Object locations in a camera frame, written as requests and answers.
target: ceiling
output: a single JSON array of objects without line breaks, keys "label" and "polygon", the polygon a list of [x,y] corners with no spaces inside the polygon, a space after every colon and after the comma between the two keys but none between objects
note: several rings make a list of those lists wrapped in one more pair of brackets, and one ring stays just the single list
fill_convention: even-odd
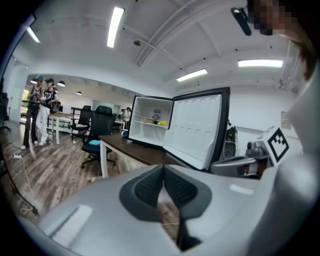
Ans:
[{"label": "ceiling", "polygon": [[[35,43],[28,34],[21,43],[39,58],[52,49],[59,49],[61,55],[71,52],[77,57],[83,55],[88,65],[117,70],[173,95],[225,86],[294,91],[302,78],[298,49],[287,39],[261,35],[252,26],[252,35],[244,35],[230,9],[245,7],[246,3],[246,0],[51,0],[34,12],[36,21],[31,27],[41,43]],[[114,48],[108,48],[107,34],[115,6],[125,12]],[[140,40],[141,46],[134,45],[134,40]],[[58,59],[57,56],[52,53],[46,58]],[[239,68],[237,61],[247,59],[280,59],[284,64],[282,68]],[[69,61],[79,59],[70,57]],[[207,75],[183,82],[176,80],[203,68]]]}]

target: white shirt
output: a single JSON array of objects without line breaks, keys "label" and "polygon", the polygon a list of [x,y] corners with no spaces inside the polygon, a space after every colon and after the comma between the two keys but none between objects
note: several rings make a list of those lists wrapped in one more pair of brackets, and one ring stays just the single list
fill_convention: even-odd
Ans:
[{"label": "white shirt", "polygon": [[131,117],[131,112],[124,112],[124,121],[129,122]]}]

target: door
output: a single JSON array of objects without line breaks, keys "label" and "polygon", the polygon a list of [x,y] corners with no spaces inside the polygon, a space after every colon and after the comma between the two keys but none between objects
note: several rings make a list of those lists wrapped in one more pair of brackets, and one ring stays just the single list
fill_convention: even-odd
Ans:
[{"label": "door", "polygon": [[218,161],[226,137],[229,99],[229,87],[174,97],[163,148],[198,170]]}]

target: wooden floor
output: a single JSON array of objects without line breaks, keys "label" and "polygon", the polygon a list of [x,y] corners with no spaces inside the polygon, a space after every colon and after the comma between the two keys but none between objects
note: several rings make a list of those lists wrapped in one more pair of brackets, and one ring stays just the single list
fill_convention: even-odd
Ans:
[{"label": "wooden floor", "polygon": [[[98,175],[98,162],[88,163],[84,169],[80,168],[81,163],[87,159],[88,153],[81,150],[80,138],[76,138],[76,144],[74,144],[70,134],[67,133],[59,133],[60,145],[55,143],[55,134],[53,134],[53,142],[49,145],[32,146],[30,142],[30,149],[22,152],[24,162],[13,159],[13,154],[21,153],[25,126],[9,124],[9,127],[11,133],[0,135],[5,162],[18,190],[32,203],[25,167],[33,190],[35,206],[42,216],[78,190],[102,179]],[[116,166],[107,162],[108,176],[120,175],[140,167],[115,152],[110,153],[109,158],[116,161]],[[22,215],[21,208],[28,209],[29,206],[17,195],[13,195],[10,184],[8,175],[2,177],[1,185],[12,209],[16,215]],[[179,225],[176,225],[179,222],[179,212],[164,189],[159,195],[158,210],[162,213],[163,224],[166,224],[163,228],[175,240],[179,228]],[[40,218],[31,211],[24,216],[35,224]]]}]

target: desk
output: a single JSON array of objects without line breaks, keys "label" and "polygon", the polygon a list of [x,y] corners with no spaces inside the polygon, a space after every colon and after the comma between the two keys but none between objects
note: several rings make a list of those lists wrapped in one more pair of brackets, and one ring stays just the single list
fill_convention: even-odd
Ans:
[{"label": "desk", "polygon": [[126,124],[125,121],[123,121],[123,120],[121,120],[121,119],[116,119],[114,122],[115,122],[115,123],[118,123],[118,124],[121,124],[120,131],[123,131],[123,130],[125,129],[125,124]]},{"label": "desk", "polygon": [[72,117],[72,114],[62,114],[62,113],[51,113],[49,115],[52,118],[51,131],[54,133],[54,119],[55,119],[55,140],[56,144],[59,145],[59,119]]},{"label": "desk", "polygon": [[181,165],[173,158],[169,157],[165,152],[145,147],[131,140],[123,138],[121,134],[102,135],[100,139],[100,160],[102,177],[107,178],[107,147],[117,154],[139,163],[143,167],[151,165]]}]

